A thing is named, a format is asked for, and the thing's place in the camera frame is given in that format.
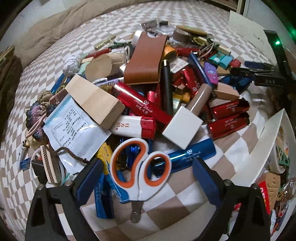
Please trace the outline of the blue metallic pen box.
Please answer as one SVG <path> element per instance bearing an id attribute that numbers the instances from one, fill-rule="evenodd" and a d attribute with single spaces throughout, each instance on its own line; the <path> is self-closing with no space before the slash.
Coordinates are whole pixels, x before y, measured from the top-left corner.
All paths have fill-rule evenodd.
<path id="1" fill-rule="evenodd" d="M 177 150 L 168 154 L 171 161 L 171 173 L 184 170 L 192 166 L 194 158 L 207 160 L 216 155 L 216 149 L 211 138 L 203 140 L 199 143 L 189 145 L 185 150 Z M 163 158 L 155 158 L 152 160 L 147 171 L 148 177 L 152 175 L 161 177 L 164 173 L 165 161 Z"/>

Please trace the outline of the orange white scissors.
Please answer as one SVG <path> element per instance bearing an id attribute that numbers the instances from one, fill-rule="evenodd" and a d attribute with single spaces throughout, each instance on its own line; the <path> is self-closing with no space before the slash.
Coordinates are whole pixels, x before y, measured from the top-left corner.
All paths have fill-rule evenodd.
<path id="1" fill-rule="evenodd" d="M 131 145 L 140 147 L 140 153 L 136 156 L 130 171 L 130 180 L 122 181 L 116 173 L 116 162 L 119 154 Z M 168 154 L 155 151 L 148 153 L 149 144 L 141 138 L 130 138 L 121 143 L 113 152 L 110 160 L 110 174 L 116 185 L 125 190 L 128 198 L 132 203 L 132 212 L 130 220 L 132 223 L 139 223 L 141 219 L 141 210 L 145 201 L 152 198 L 168 180 L 171 173 L 171 160 Z M 160 178 L 157 180 L 149 179 L 147 175 L 148 167 L 155 158 L 161 158 L 165 162 L 165 169 Z"/>

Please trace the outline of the teal lighter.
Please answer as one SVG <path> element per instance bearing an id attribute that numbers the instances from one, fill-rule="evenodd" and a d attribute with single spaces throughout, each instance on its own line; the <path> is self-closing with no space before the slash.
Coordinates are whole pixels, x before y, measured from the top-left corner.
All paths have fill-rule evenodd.
<path id="1" fill-rule="evenodd" d="M 223 69 L 227 69 L 233 59 L 234 58 L 231 55 L 225 55 L 222 52 L 218 52 L 211 56 L 208 59 L 208 62 L 212 65 L 217 65 Z"/>

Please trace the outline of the purple lighter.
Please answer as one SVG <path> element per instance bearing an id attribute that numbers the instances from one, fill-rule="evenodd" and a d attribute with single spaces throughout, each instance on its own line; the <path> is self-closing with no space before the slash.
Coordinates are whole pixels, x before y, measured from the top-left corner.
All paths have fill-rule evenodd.
<path id="1" fill-rule="evenodd" d="M 204 72 L 206 73 L 207 77 L 209 78 L 211 84 L 216 88 L 218 86 L 218 73 L 217 69 L 214 65 L 210 64 L 209 62 L 204 63 Z"/>

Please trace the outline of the white cardboard box lid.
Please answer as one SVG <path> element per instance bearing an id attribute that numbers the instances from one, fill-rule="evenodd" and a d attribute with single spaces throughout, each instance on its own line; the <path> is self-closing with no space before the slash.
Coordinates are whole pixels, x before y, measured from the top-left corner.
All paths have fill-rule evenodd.
<path id="1" fill-rule="evenodd" d="M 261 25 L 235 11 L 230 11 L 229 28 L 254 45 L 273 65 L 277 64 L 273 49 Z"/>

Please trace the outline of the checkered bed sheet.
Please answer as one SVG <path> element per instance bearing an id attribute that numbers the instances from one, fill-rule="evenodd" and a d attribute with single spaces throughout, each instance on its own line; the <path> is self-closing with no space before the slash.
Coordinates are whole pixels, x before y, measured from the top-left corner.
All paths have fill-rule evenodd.
<path id="1" fill-rule="evenodd" d="M 16 90 L 15 105 L 1 142 L 1 185 L 6 205 L 6 218 L 14 224 L 20 238 L 25 236 L 27 217 L 34 192 L 34 181 L 29 171 L 19 171 L 16 162 L 18 149 L 25 137 L 25 107 L 33 104 L 43 90 L 53 87 L 62 74 L 63 61 L 72 54 L 88 53 L 100 40 L 139 28 L 141 22 L 163 19 L 172 25 L 188 25 L 211 33 L 220 44 L 230 49 L 241 62 L 266 62 L 250 42 L 229 29 L 229 13 L 203 1 L 153 1 L 137 4 L 98 16 L 65 35 L 44 51 L 22 72 Z M 255 85 L 248 87 L 243 97 L 249 101 L 250 125 L 217 140 L 216 155 L 207 164 L 222 178 L 231 178 L 257 143 L 273 105 L 265 90 Z M 143 205 L 139 223 L 130 221 L 130 204 L 113 199 L 115 218 L 100 219 L 96 215 L 94 196 L 81 208 L 93 231 L 101 240 L 159 239 L 162 230 L 174 232 L 172 240 L 190 240 L 201 218 L 197 214 L 206 201 L 191 168 L 171 174 L 167 184 Z"/>

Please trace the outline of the honeycomb match box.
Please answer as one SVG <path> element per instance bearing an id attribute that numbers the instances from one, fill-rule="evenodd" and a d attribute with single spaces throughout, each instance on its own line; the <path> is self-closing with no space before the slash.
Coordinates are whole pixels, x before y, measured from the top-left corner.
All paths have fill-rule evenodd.
<path id="1" fill-rule="evenodd" d="M 61 182 L 62 178 L 59 161 L 56 157 L 51 156 L 51 153 L 46 149 L 46 147 L 48 146 L 40 146 L 46 177 L 50 184 L 58 184 Z"/>

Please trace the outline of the white cardboard sorting box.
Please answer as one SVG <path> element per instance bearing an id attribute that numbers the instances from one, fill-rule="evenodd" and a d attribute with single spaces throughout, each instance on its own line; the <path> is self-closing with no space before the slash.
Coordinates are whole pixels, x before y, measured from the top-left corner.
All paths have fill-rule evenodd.
<path id="1" fill-rule="evenodd" d="M 295 176 L 295 134 L 285 109 L 282 109 L 266 121 L 252 152 L 231 178 L 235 185 L 249 187 L 263 174 L 281 126 L 287 134 L 290 175 Z"/>

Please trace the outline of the blue white foil pouch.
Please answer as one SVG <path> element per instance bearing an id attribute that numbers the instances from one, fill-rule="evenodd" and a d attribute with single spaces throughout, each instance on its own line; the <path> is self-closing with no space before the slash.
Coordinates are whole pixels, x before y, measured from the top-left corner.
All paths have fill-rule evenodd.
<path id="1" fill-rule="evenodd" d="M 68 148 L 74 155 L 90 161 L 111 132 L 100 127 L 67 95 L 46 118 L 43 131 L 54 150 Z"/>

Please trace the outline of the carved wooden square coaster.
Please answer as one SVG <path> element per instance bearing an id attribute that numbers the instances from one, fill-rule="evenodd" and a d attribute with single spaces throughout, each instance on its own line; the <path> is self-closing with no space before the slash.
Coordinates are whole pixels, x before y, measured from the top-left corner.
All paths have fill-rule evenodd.
<path id="1" fill-rule="evenodd" d="M 264 187 L 266 187 L 269 200 L 269 209 L 271 212 L 274 208 L 280 189 L 280 175 L 269 172 L 263 173 L 258 180 L 258 184 L 261 185 L 261 183 L 263 183 Z"/>

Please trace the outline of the large white tape roll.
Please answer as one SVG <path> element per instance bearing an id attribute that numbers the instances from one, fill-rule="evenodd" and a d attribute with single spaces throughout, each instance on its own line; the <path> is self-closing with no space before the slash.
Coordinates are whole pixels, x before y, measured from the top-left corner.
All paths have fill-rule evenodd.
<path id="1" fill-rule="evenodd" d="M 270 154 L 269 169 L 274 174 L 283 174 L 290 166 L 287 133 L 280 125 L 273 148 Z"/>

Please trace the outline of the light wooden block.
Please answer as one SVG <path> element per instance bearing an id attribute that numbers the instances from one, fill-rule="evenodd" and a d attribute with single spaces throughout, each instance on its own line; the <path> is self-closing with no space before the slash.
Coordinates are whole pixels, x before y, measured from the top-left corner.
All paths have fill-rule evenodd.
<path id="1" fill-rule="evenodd" d="M 119 99 L 77 74 L 65 89 L 80 107 L 106 130 L 111 128 L 125 109 Z"/>

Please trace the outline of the white red lighter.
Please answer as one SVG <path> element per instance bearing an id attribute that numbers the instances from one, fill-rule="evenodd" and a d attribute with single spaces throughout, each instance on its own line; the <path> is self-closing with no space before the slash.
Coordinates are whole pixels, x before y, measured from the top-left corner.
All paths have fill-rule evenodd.
<path id="1" fill-rule="evenodd" d="M 156 134 L 156 128 L 157 124 L 154 118 L 120 115 L 109 131 L 117 136 L 153 140 Z"/>

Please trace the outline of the crochet purple pouch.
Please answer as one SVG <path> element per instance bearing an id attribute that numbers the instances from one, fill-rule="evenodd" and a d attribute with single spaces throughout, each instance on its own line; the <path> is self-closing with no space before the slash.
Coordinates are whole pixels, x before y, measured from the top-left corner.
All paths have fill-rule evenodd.
<path id="1" fill-rule="evenodd" d="M 55 110 L 57 103 L 36 101 L 26 112 L 26 138 L 33 137 L 42 142 L 45 139 L 43 131 L 44 120 Z"/>

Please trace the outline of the brown leather case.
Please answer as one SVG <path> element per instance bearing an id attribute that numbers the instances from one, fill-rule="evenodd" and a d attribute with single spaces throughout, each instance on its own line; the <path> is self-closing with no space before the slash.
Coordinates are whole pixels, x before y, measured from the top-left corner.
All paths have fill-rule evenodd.
<path id="1" fill-rule="evenodd" d="M 125 68 L 125 84 L 159 83 L 166 41 L 165 35 L 151 38 L 146 32 L 141 33 L 134 53 Z"/>

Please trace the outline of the red metallic pen box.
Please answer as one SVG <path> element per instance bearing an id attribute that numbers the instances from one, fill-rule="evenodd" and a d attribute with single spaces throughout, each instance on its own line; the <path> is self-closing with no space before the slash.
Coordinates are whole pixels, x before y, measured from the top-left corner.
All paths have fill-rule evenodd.
<path id="1" fill-rule="evenodd" d="M 154 118 L 156 121 L 167 125 L 173 118 L 160 109 L 156 104 L 137 93 L 128 85 L 119 82 L 114 85 L 113 95 L 118 98 L 135 115 Z"/>

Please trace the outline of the white knotted ball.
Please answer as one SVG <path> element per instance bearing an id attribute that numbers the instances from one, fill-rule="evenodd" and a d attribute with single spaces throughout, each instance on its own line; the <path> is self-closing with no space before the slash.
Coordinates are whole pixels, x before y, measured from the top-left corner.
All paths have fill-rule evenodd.
<path id="1" fill-rule="evenodd" d="M 68 56 L 64 61 L 63 73 L 65 76 L 70 77 L 78 73 L 81 65 L 80 55 Z"/>

